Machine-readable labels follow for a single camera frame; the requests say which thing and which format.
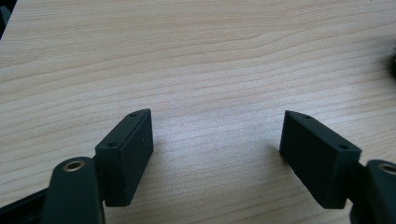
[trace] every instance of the wooden table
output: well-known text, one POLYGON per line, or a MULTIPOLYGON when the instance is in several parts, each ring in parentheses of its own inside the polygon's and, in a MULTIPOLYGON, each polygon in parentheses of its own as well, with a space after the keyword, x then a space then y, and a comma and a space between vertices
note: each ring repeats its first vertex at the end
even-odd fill
POLYGON ((0 205, 151 108, 154 153, 107 223, 348 223, 278 154, 286 109, 396 162, 396 2, 20 0, 0 41, 0 205))

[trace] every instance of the round hole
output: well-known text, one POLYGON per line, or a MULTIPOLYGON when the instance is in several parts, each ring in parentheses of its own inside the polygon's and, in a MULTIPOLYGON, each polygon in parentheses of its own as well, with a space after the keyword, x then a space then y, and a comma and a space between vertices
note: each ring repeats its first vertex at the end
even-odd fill
POLYGON ((81 169, 85 165, 84 161, 71 161, 64 166, 64 171, 66 172, 74 172, 76 170, 81 169))
POLYGON ((388 174, 396 175, 396 167, 392 165, 387 165, 385 163, 379 164, 378 166, 381 170, 387 172, 388 174))
POLYGON ((117 145, 117 143, 109 143, 107 144, 108 147, 115 147, 117 145))
POLYGON ((347 147, 346 145, 339 145, 339 147, 342 149, 349 149, 349 147, 347 147))

